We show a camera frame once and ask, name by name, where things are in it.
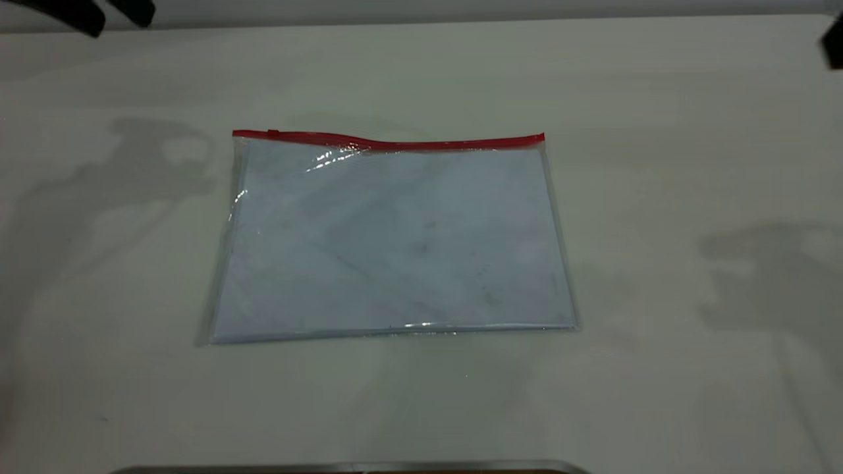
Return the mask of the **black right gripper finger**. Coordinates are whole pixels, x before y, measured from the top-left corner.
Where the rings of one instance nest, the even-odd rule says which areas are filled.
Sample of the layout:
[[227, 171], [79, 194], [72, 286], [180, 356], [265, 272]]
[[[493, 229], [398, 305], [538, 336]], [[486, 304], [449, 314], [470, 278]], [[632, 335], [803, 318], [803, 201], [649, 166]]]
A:
[[832, 71], [843, 69], [843, 16], [840, 14], [820, 39], [826, 66]]

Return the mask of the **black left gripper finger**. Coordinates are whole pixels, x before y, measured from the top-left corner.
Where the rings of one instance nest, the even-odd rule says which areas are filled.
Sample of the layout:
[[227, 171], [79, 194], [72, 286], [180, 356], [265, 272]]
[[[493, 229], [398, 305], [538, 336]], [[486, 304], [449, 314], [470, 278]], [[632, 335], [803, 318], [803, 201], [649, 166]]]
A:
[[111, 0], [109, 4], [141, 29], [150, 27], [157, 11], [155, 3], [150, 0]]
[[105, 27], [105, 13], [94, 1], [7, 1], [57, 19], [90, 37], [100, 37]]

